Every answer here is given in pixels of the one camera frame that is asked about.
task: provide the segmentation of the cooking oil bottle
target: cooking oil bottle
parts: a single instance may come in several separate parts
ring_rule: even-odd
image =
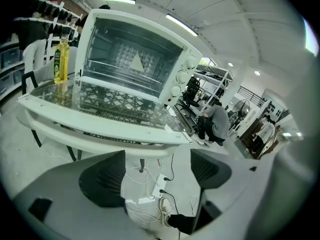
[[[61,83],[68,79],[69,45],[68,37],[70,28],[62,28],[60,43],[56,46],[54,53],[53,73],[54,82]]]

